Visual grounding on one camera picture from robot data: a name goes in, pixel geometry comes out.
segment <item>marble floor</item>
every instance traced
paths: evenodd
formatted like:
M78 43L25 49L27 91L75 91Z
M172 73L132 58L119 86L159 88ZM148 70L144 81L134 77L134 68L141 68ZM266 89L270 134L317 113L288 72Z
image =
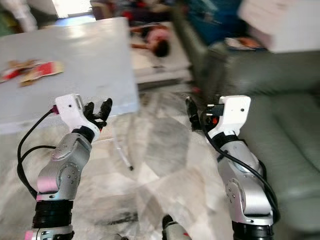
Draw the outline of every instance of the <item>marble floor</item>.
M119 233L130 240L161 240L161 221L170 214L193 240L231 240L232 227L215 153L200 132L191 132L186 114L188 89L145 90L140 111L113 117L93 144L73 204L75 240L108 239ZM116 132L134 166L129 171L110 139ZM24 150L57 145L64 126L36 129ZM16 173L17 146L25 133L0 136L0 239L24 239L35 200ZM31 185L50 158L39 149L25 160Z

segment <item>table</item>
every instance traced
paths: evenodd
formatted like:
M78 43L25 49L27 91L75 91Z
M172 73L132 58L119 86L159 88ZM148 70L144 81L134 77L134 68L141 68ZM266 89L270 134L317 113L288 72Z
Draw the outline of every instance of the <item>table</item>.
M80 94L83 103L98 107L112 98L112 115L135 112L138 90L131 64L125 18L53 27L0 38L0 70L10 60L61 61L64 72L19 87L17 77L0 84L0 134L24 130L55 104L58 96ZM49 117L43 125L60 123Z

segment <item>gray sofa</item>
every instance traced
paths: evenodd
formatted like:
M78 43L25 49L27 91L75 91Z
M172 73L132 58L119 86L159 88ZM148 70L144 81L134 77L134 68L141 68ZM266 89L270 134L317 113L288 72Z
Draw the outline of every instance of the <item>gray sofa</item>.
M279 201L275 240L320 239L320 52L235 52L223 42L207 48L185 19L173 23L208 102L216 95L248 95L240 136L266 165Z

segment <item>person lying down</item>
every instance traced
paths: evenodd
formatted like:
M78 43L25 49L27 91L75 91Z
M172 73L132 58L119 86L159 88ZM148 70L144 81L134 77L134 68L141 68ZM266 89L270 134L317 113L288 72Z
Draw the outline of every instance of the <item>person lying down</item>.
M145 44L131 44L132 48L148 49L155 56L162 58L168 56L170 52L170 29L167 26L157 24L152 26L131 27L133 33L140 33Z

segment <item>white box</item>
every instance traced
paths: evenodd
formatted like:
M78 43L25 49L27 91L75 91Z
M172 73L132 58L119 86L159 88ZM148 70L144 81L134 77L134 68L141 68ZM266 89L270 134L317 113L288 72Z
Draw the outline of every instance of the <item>white box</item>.
M274 53L320 50L319 0L244 0L239 16Z

